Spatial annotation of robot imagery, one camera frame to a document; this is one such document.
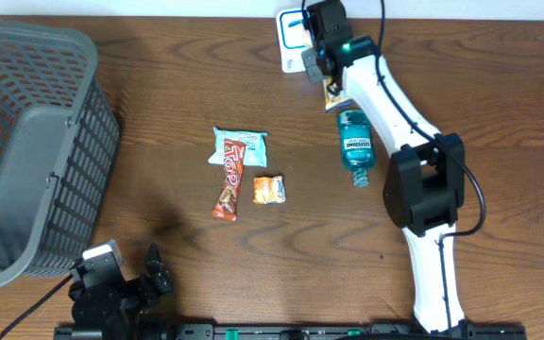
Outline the light teal wet wipes pack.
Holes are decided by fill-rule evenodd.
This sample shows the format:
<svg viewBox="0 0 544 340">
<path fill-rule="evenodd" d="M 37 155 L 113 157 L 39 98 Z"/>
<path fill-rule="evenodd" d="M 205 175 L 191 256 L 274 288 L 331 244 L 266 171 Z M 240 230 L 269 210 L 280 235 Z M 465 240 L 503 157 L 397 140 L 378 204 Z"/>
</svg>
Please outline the light teal wet wipes pack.
<svg viewBox="0 0 544 340">
<path fill-rule="evenodd" d="M 209 157 L 208 163 L 224 163 L 224 142 L 226 139 L 229 139 L 246 145 L 245 166 L 267 166 L 266 144 L 264 140 L 264 137 L 267 135 L 266 132 L 224 130 L 218 127 L 215 127 L 213 131 L 215 135 L 215 150 Z"/>
</svg>

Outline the red-brown chocolate bar wrapper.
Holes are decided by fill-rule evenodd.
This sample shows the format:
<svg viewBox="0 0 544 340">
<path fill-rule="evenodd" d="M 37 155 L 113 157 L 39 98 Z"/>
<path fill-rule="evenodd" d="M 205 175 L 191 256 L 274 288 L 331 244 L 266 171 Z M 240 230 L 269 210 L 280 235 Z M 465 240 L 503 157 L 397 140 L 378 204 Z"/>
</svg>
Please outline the red-brown chocolate bar wrapper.
<svg viewBox="0 0 544 340">
<path fill-rule="evenodd" d="M 238 195 L 240 193 L 240 184 L 244 172 L 244 157 L 247 145 L 242 142 L 231 139 L 224 140 L 224 170 L 225 178 L 217 198 L 216 204 L 212 210 L 212 217 L 221 218 L 228 221 L 237 219 Z"/>
</svg>

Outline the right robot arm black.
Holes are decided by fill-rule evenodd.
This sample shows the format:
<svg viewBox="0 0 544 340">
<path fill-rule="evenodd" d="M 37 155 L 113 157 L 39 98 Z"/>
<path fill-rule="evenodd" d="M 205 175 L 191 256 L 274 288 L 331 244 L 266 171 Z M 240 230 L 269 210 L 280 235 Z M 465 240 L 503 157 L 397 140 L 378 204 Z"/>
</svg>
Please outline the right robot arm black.
<svg viewBox="0 0 544 340">
<path fill-rule="evenodd" d="M 350 97 L 389 157 L 383 202 L 409 247 L 415 319 L 425 332 L 450 332 L 465 318 L 447 238 L 464 203 L 463 143 L 418 112 L 392 77 L 382 42 L 355 36 L 341 2 L 320 1 L 300 11 L 312 41 L 301 55 L 309 79 Z"/>
</svg>

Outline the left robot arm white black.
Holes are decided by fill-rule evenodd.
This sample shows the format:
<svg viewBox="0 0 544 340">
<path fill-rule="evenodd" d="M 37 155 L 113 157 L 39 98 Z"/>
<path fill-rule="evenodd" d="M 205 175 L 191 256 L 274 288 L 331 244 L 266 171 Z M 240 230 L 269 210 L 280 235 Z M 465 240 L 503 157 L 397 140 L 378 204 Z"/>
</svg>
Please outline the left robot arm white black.
<svg viewBox="0 0 544 340">
<path fill-rule="evenodd" d="M 160 316 L 146 313 L 173 293 L 171 274 L 160 250 L 151 244 L 146 272 L 126 280 L 115 241 L 109 240 L 82 253 L 71 269 L 73 284 L 73 339 L 171 339 L 173 329 Z"/>
</svg>

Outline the yellow snack bag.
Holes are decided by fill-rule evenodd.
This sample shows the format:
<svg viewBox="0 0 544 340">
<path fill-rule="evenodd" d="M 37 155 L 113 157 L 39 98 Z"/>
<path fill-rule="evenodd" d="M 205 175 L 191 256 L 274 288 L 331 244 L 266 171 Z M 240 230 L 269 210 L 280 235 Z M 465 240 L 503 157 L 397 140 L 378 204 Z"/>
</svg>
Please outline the yellow snack bag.
<svg viewBox="0 0 544 340">
<path fill-rule="evenodd" d="M 326 113 L 338 112 L 354 104 L 354 101 L 346 95 L 344 90 L 338 91 L 338 86 L 331 78 L 324 79 L 322 84 Z"/>
</svg>

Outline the small orange snack pack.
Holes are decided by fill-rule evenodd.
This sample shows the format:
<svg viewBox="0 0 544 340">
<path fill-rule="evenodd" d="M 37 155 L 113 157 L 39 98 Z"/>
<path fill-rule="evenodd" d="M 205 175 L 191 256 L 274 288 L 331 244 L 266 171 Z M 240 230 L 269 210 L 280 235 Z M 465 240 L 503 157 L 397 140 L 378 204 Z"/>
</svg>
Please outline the small orange snack pack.
<svg viewBox="0 0 544 340">
<path fill-rule="evenodd" d="M 282 176 L 254 179 L 254 199 L 256 204 L 276 204 L 286 201 Z"/>
</svg>

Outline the teal Listerine mouthwash bottle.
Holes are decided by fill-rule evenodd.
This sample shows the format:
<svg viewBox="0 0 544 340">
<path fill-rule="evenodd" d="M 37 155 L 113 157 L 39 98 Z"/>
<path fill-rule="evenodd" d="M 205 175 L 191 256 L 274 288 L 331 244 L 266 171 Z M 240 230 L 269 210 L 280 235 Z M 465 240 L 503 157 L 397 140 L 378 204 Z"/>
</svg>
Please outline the teal Listerine mouthwash bottle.
<svg viewBox="0 0 544 340">
<path fill-rule="evenodd" d="M 376 164 L 372 126 L 362 110 L 344 110 L 337 115 L 342 162 L 352 173 L 355 187 L 366 187 L 368 171 Z"/>
</svg>

